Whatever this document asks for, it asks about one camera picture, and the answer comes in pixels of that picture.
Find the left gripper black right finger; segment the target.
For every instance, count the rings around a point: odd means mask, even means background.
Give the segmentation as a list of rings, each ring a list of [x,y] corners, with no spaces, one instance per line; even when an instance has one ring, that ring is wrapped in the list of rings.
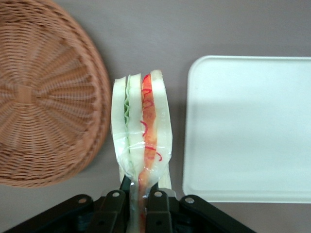
[[[170,189],[155,185],[147,202],[147,233],[253,233],[214,205],[196,195],[180,200]]]

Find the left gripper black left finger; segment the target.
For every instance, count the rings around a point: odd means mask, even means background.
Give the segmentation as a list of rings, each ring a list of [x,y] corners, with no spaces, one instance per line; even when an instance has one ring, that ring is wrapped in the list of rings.
[[[129,216],[130,179],[94,201],[76,195],[10,229],[7,233],[124,233]]]

